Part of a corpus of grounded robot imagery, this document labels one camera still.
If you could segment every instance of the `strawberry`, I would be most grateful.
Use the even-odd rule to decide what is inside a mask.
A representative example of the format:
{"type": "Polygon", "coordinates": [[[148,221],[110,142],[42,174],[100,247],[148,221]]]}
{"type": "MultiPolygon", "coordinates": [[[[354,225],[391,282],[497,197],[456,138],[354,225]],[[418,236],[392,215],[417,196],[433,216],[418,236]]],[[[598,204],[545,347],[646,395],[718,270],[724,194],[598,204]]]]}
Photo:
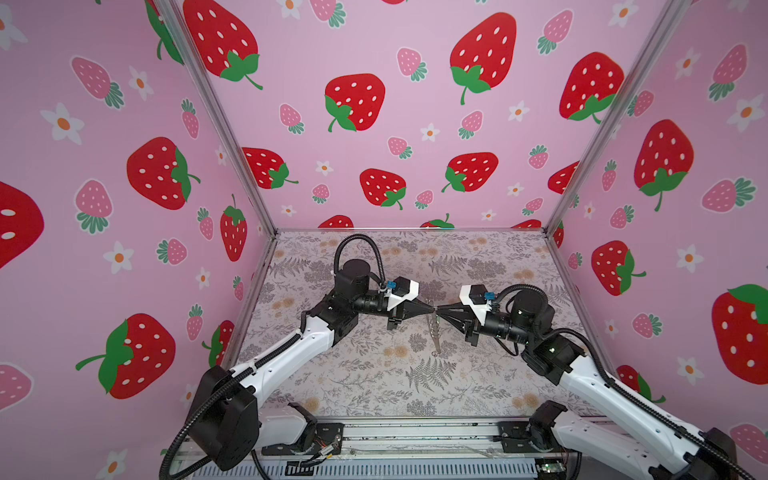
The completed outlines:
{"type": "Polygon", "coordinates": [[[170,368],[176,356],[176,342],[153,317],[136,313],[128,317],[107,338],[103,355],[92,356],[74,368],[104,359],[98,370],[99,383],[115,399],[127,399],[146,389],[170,368]]]}
{"type": "Polygon", "coordinates": [[[310,0],[315,16],[321,22],[328,22],[331,28],[341,28],[344,25],[344,5],[336,0],[310,0]]]}
{"type": "Polygon", "coordinates": [[[253,33],[235,15],[214,0],[184,0],[184,21],[205,64],[217,77],[240,81],[259,69],[259,45],[253,33]]]}
{"type": "Polygon", "coordinates": [[[320,184],[312,189],[312,200],[318,204],[322,205],[327,202],[330,195],[331,193],[328,190],[328,186],[325,184],[320,184]]]}
{"type": "Polygon", "coordinates": [[[571,182],[571,178],[574,176],[577,167],[578,162],[575,162],[568,165],[566,168],[555,172],[551,177],[549,177],[549,181],[547,182],[547,187],[549,190],[552,190],[556,194],[560,195],[565,193],[565,188],[568,187],[568,184],[571,182]]]}
{"type": "Polygon", "coordinates": [[[80,210],[76,218],[84,232],[95,235],[109,227],[107,218],[112,215],[112,200],[100,181],[87,180],[74,196],[74,205],[80,210]]]}
{"type": "Polygon", "coordinates": [[[269,190],[270,188],[280,188],[286,182],[298,184],[298,181],[288,180],[288,165],[283,158],[273,151],[264,148],[243,147],[243,153],[250,171],[256,178],[256,185],[269,190]]]}
{"type": "Polygon", "coordinates": [[[607,192],[614,186],[616,181],[616,161],[611,158],[608,163],[605,164],[605,172],[603,172],[603,192],[607,192]]]}
{"type": "Polygon", "coordinates": [[[627,108],[627,115],[630,117],[640,117],[654,103],[654,94],[648,90],[643,90],[639,95],[635,95],[627,108]]]}
{"type": "Polygon", "coordinates": [[[242,302],[243,293],[245,292],[245,285],[239,276],[235,276],[235,280],[232,282],[232,288],[235,289],[235,298],[242,302]]]}
{"type": "Polygon", "coordinates": [[[768,383],[768,290],[742,285],[717,297],[712,327],[725,366],[749,383],[768,383]]]}
{"type": "Polygon", "coordinates": [[[187,159],[174,142],[157,137],[139,147],[126,165],[128,181],[139,194],[168,210],[178,210],[192,192],[187,159]]]}
{"type": "Polygon", "coordinates": [[[190,309],[189,315],[190,317],[187,319],[187,336],[193,342],[203,329],[203,307],[195,303],[190,309]]]}
{"type": "Polygon", "coordinates": [[[322,222],[320,225],[317,226],[317,228],[354,228],[354,227],[355,225],[352,223],[352,220],[350,220],[350,218],[345,215],[336,215],[322,222]]]}
{"type": "Polygon", "coordinates": [[[730,437],[742,450],[758,462],[768,465],[768,432],[750,423],[736,425],[730,432],[730,437]]]}
{"type": "Polygon", "coordinates": [[[473,192],[483,185],[493,175],[498,167],[498,157],[490,152],[477,154],[463,154],[454,157],[448,162],[445,170],[445,179],[449,182],[442,193],[449,186],[457,192],[473,192]]]}
{"type": "Polygon", "coordinates": [[[179,240],[171,238],[163,239],[157,245],[157,259],[163,263],[170,263],[173,266],[178,265],[187,258],[187,248],[179,240]]]}
{"type": "Polygon", "coordinates": [[[162,17],[160,17],[160,12],[157,10],[154,0],[144,0],[144,6],[147,7],[147,17],[149,17],[149,23],[152,25],[152,29],[157,36],[160,37],[160,43],[157,44],[157,60],[163,59],[160,55],[160,47],[165,45],[165,51],[168,52],[170,57],[184,65],[184,60],[181,59],[181,54],[179,53],[178,48],[176,48],[170,33],[168,33],[168,29],[166,28],[162,17]]]}
{"type": "Polygon", "coordinates": [[[387,146],[389,146],[389,153],[399,156],[402,160],[410,158],[411,155],[413,155],[413,150],[408,146],[408,142],[402,138],[390,137],[386,143],[387,146]]]}
{"type": "Polygon", "coordinates": [[[538,39],[538,53],[540,55],[549,55],[549,53],[558,47],[558,43],[565,40],[568,32],[571,30],[571,23],[574,21],[573,10],[563,10],[552,20],[544,25],[544,36],[538,39]]]}
{"type": "Polygon", "coordinates": [[[664,192],[680,185],[694,163],[694,147],[672,120],[662,120],[650,128],[634,165],[634,184],[649,197],[659,196],[655,211],[661,208],[664,192]]]}
{"type": "Polygon", "coordinates": [[[536,145],[536,147],[534,147],[528,155],[531,156],[528,159],[528,163],[536,170],[544,168],[547,160],[549,160],[549,154],[547,153],[547,148],[544,145],[536,145]]]}
{"type": "Polygon", "coordinates": [[[0,362],[0,412],[27,398],[34,384],[32,377],[21,367],[0,362]]]}
{"type": "Polygon", "coordinates": [[[200,122],[197,120],[195,114],[197,113],[192,106],[192,102],[189,98],[185,98],[181,102],[181,121],[190,133],[190,137],[197,138],[197,134],[200,132],[200,122]]]}
{"type": "Polygon", "coordinates": [[[214,239],[214,219],[212,219],[205,208],[200,208],[197,211],[197,221],[200,223],[200,233],[203,234],[205,240],[214,239]]]}
{"type": "Polygon", "coordinates": [[[427,76],[427,64],[422,61],[422,54],[411,48],[400,48],[397,51],[397,65],[400,73],[410,77],[411,81],[421,81],[427,76]]]}
{"type": "Polygon", "coordinates": [[[406,195],[406,181],[397,174],[369,168],[360,174],[360,187],[366,199],[378,207],[400,206],[406,195]]]}
{"type": "Polygon", "coordinates": [[[746,70],[746,45],[738,44],[730,49],[728,55],[720,61],[712,74],[710,85],[710,100],[718,101],[725,98],[736,88],[733,83],[741,78],[746,70]]]}
{"type": "Polygon", "coordinates": [[[422,228],[454,228],[453,223],[448,223],[450,216],[451,214],[445,214],[445,220],[437,219],[422,223],[422,228]]]}
{"type": "Polygon", "coordinates": [[[345,130],[368,130],[376,122],[386,89],[379,77],[370,73],[336,77],[326,85],[326,110],[345,130]]]}
{"type": "Polygon", "coordinates": [[[523,215],[525,215],[526,217],[530,217],[531,215],[533,215],[533,213],[536,210],[540,209],[541,205],[543,204],[544,204],[544,199],[541,197],[535,198],[529,201],[528,203],[525,204],[525,208],[523,209],[523,215]]]}
{"type": "Polygon", "coordinates": [[[604,53],[595,51],[578,61],[571,70],[560,97],[560,116],[581,121],[611,106],[624,81],[624,71],[604,53]]]}
{"type": "Polygon", "coordinates": [[[227,347],[230,345],[230,339],[232,339],[232,331],[235,329],[234,323],[229,320],[224,320],[221,325],[216,328],[214,336],[210,338],[210,346],[205,344],[203,340],[203,348],[209,349],[208,365],[213,368],[216,365],[221,365],[224,360],[224,354],[227,353],[227,347]]]}
{"type": "Polygon", "coordinates": [[[662,323],[659,321],[659,317],[654,316],[653,313],[648,313],[647,315],[641,313],[632,320],[632,328],[634,328],[634,331],[647,339],[661,335],[661,326],[662,323]]]}
{"type": "Polygon", "coordinates": [[[295,108],[288,104],[280,105],[280,121],[288,127],[292,134],[301,135],[304,132],[304,124],[301,123],[301,115],[295,108]]]}
{"type": "Polygon", "coordinates": [[[579,252],[573,252],[568,257],[568,266],[572,268],[573,270],[576,270],[578,267],[581,266],[581,253],[579,252]]]}
{"type": "Polygon", "coordinates": [[[724,214],[733,207],[742,208],[754,198],[757,190],[752,180],[739,178],[735,182],[730,178],[721,180],[701,197],[701,206],[707,210],[724,214]]]}
{"type": "Polygon", "coordinates": [[[509,73],[518,26],[508,13],[495,13],[464,35],[451,51],[453,81],[473,94],[491,90],[509,73]]]}
{"type": "Polygon", "coordinates": [[[475,132],[480,130],[480,127],[482,127],[482,112],[480,110],[473,111],[462,120],[462,127],[458,130],[458,136],[462,140],[469,140],[475,136],[475,132]]]}
{"type": "Polygon", "coordinates": [[[624,242],[614,240],[600,245],[592,252],[592,271],[608,293],[619,296],[632,286],[633,276],[645,276],[634,272],[634,257],[624,242]]]}
{"type": "Polygon", "coordinates": [[[77,75],[85,90],[96,100],[103,100],[109,108],[120,110],[125,102],[120,85],[110,82],[107,71],[96,63],[78,56],[70,60],[72,71],[77,75]]]}
{"type": "Polygon", "coordinates": [[[552,239],[554,240],[554,244],[560,248],[560,245],[563,244],[563,240],[565,240],[565,227],[563,227],[563,221],[560,220],[560,223],[558,223],[558,227],[554,229],[554,233],[552,234],[552,239]]]}
{"type": "Polygon", "coordinates": [[[660,399],[653,400],[653,396],[650,393],[650,386],[648,386],[645,379],[637,370],[633,369],[629,365],[622,365],[616,369],[616,373],[619,374],[619,380],[635,392],[641,394],[648,401],[653,403],[664,403],[667,401],[662,395],[660,399]]]}
{"type": "Polygon", "coordinates": [[[511,228],[541,228],[541,220],[526,220],[525,222],[520,222],[511,228]]]}
{"type": "Polygon", "coordinates": [[[237,262],[245,248],[245,239],[248,236],[248,224],[245,221],[243,211],[237,208],[235,196],[232,195],[232,205],[224,209],[219,222],[221,240],[224,242],[224,250],[231,261],[237,262]]]}
{"type": "Polygon", "coordinates": [[[35,201],[0,182],[0,268],[31,247],[44,228],[43,214],[35,201]]]}
{"type": "Polygon", "coordinates": [[[425,208],[429,207],[429,204],[432,202],[432,200],[435,198],[435,195],[432,193],[431,190],[424,190],[416,197],[416,202],[414,205],[416,205],[416,208],[419,210],[424,210],[425,208]]]}
{"type": "Polygon", "coordinates": [[[627,226],[627,223],[632,223],[634,218],[634,208],[631,205],[624,205],[624,208],[617,208],[613,215],[611,215],[611,221],[609,222],[613,228],[622,229],[627,226]]]}

